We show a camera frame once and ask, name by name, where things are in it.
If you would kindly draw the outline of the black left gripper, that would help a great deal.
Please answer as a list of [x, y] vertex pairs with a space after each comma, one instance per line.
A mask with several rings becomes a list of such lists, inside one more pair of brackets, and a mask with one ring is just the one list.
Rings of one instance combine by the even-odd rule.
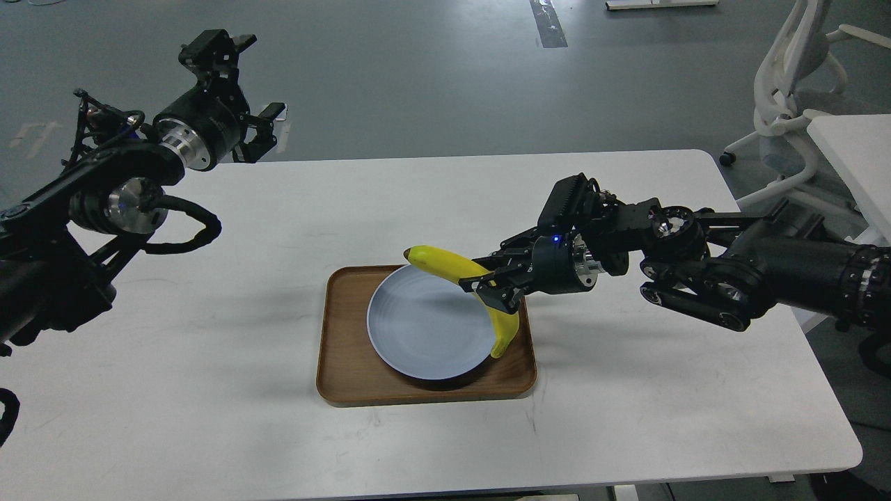
[[[255, 34], [232, 37], [225, 29], [215, 29], [182, 45], [178, 61], [194, 74], [196, 85], [160, 111], [153, 126], [160, 143], [185, 168], [213, 169], [229, 152], [236, 163], [257, 163], [277, 145], [274, 121], [287, 105], [271, 102], [253, 116], [237, 85], [239, 57], [255, 42]], [[254, 137], [245, 143], [249, 129]]]

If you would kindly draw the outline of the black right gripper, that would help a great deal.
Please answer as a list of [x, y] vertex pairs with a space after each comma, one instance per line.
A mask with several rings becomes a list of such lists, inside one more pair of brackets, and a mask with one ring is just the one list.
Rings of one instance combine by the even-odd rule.
[[588, 292], [604, 272], [580, 235], [539, 237], [537, 232], [509, 237], [472, 263], [458, 267], [459, 287], [509, 315], [519, 311], [526, 294]]

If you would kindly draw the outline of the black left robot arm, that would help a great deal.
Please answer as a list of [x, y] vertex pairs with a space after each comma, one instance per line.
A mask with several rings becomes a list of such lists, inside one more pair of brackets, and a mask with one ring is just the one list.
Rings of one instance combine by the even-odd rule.
[[153, 118], [77, 89], [61, 174], [2, 211], [2, 356], [110, 310], [113, 280], [136, 255], [191, 253], [219, 237], [216, 214], [166, 188], [189, 169], [209, 171], [226, 156], [255, 163], [277, 145], [286, 105], [254, 114], [238, 82], [239, 57], [255, 41], [201, 32], [178, 55], [195, 85]]

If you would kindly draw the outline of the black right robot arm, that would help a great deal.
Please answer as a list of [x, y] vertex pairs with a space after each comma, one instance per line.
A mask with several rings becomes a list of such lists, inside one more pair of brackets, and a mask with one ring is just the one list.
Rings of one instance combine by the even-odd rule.
[[762, 215], [628, 204], [596, 180], [554, 184], [537, 225], [459, 273], [459, 286], [513, 313], [522, 298], [588, 292], [599, 273], [623, 276], [642, 253], [642, 297], [666, 310], [747, 330], [777, 304], [818, 312], [838, 329], [871, 335], [858, 348], [869, 370], [889, 377], [889, 248], [828, 235], [823, 218], [788, 200]]

